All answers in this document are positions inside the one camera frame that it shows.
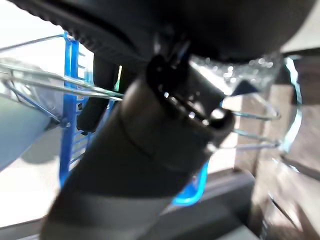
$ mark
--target black plastic part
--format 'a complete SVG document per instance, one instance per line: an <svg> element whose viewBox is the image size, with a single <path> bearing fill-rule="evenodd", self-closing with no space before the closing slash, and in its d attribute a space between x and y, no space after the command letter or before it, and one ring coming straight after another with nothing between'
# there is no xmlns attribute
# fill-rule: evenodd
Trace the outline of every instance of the black plastic part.
<svg viewBox="0 0 320 240"><path fill-rule="evenodd" d="M192 52L247 61L277 51L304 22L315 0L11 0L61 25L95 54L134 72L154 55L155 36L175 35Z"/></svg>
<svg viewBox="0 0 320 240"><path fill-rule="evenodd" d="M303 24L315 0L161 2L166 17L188 35L193 53L242 62L278 51Z"/></svg>
<svg viewBox="0 0 320 240"><path fill-rule="evenodd" d="M86 150L57 197L44 240L135 240L209 159L216 136L168 108L137 80Z"/></svg>
<svg viewBox="0 0 320 240"><path fill-rule="evenodd" d="M93 82L97 87L113 90L119 66L102 57L93 58ZM109 104L109 99L90 97L76 118L76 126L85 132L95 132Z"/></svg>
<svg viewBox="0 0 320 240"><path fill-rule="evenodd" d="M172 67L163 56L155 56L146 69L148 84L162 96L167 93L176 98L186 109L207 119L221 105L224 93L203 75L182 61Z"/></svg>

